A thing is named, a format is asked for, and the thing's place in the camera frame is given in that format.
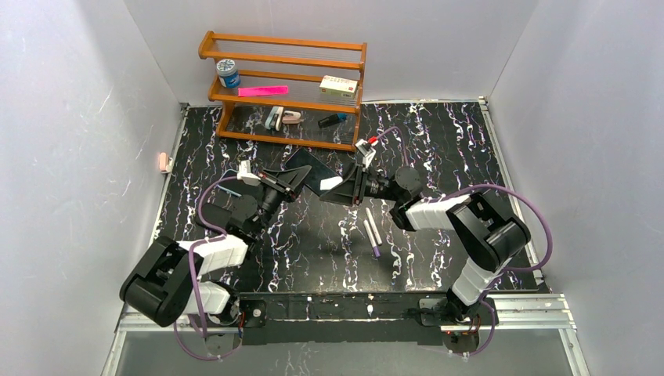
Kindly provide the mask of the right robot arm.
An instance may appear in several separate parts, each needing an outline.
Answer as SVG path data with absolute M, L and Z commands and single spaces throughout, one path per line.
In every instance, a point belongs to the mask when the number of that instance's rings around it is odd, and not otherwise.
M 372 168 L 351 164 L 341 177 L 319 183 L 321 201 L 358 205 L 364 197 L 391 201 L 393 222 L 405 231 L 451 229 L 467 252 L 460 276 L 446 292 L 446 301 L 426 313 L 461 321 L 480 306 L 484 292 L 531 240 L 531 233 L 512 211 L 495 202 L 491 184 L 470 186 L 457 193 L 426 200 L 419 173 L 401 167 L 387 177 Z

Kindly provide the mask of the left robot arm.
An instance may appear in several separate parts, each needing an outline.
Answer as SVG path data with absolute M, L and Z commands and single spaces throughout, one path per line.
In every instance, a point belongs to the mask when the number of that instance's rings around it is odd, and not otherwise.
M 248 161 L 243 161 L 238 172 L 212 183 L 199 198 L 198 219 L 213 234 L 199 240 L 157 237 L 121 285 L 120 300 L 160 327 L 182 315 L 198 315 L 205 330 L 207 316 L 222 314 L 232 294 L 221 283 L 200 278 L 240 266 L 258 246 L 281 204 L 298 198 L 311 170 L 304 165 L 254 174 Z M 255 194 L 238 197 L 229 208 L 211 204 L 211 191 L 233 180 L 253 186 Z

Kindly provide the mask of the black smartphone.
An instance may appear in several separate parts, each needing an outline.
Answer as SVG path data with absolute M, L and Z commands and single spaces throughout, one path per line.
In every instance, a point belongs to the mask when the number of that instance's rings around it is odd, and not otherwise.
M 339 185 L 343 178 L 304 148 L 297 149 L 285 162 L 287 169 L 310 166 L 305 185 L 317 196 Z

